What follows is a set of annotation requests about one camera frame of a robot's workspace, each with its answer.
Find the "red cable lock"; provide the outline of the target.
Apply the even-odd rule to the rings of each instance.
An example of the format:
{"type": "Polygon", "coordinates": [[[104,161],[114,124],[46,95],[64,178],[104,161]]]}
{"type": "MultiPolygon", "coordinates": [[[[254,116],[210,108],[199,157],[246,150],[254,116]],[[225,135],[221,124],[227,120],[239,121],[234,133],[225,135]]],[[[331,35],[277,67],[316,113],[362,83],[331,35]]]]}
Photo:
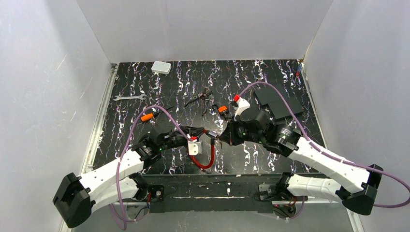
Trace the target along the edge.
{"type": "Polygon", "coordinates": [[[202,153],[196,156],[189,155],[189,158],[199,169],[208,169],[214,163],[216,152],[215,146],[216,141],[219,139],[219,136],[215,132],[210,130],[206,130],[203,135],[206,135],[210,139],[210,142],[208,143],[210,145],[210,151],[206,152],[204,155],[202,155],[202,153]]]}

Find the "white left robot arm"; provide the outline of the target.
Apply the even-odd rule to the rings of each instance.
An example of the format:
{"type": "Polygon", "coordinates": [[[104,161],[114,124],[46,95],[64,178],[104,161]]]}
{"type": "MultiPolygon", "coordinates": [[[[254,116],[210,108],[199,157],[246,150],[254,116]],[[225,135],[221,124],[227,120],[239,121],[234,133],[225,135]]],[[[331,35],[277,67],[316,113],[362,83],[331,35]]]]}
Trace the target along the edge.
{"type": "Polygon", "coordinates": [[[67,227],[81,225],[93,212],[119,199],[144,201],[147,197],[153,198],[155,191],[149,189],[148,183],[139,174],[143,169],[153,165],[168,149],[185,147],[193,155],[202,151],[198,139],[205,129],[181,129],[194,140],[188,141],[179,131],[158,133],[152,130],[127,149],[122,159],[85,174],[66,175],[53,198],[53,204],[67,227]]]}

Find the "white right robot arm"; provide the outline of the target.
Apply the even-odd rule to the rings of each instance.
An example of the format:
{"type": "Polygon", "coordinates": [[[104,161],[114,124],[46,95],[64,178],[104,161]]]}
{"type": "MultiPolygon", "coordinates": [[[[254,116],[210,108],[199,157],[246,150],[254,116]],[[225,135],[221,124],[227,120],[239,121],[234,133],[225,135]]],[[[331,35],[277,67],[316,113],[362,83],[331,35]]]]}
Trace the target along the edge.
{"type": "Polygon", "coordinates": [[[284,197],[311,196],[342,203],[360,215],[370,215],[377,196],[381,175],[345,164],[341,157],[332,159],[329,152],[302,136],[300,130],[287,124],[273,123],[267,112],[254,107],[232,115],[219,109],[227,127],[219,140],[236,146],[244,142],[262,145],[267,151],[305,163],[324,174],[325,178],[283,173],[273,190],[266,190],[262,199],[274,193],[284,197]]]}

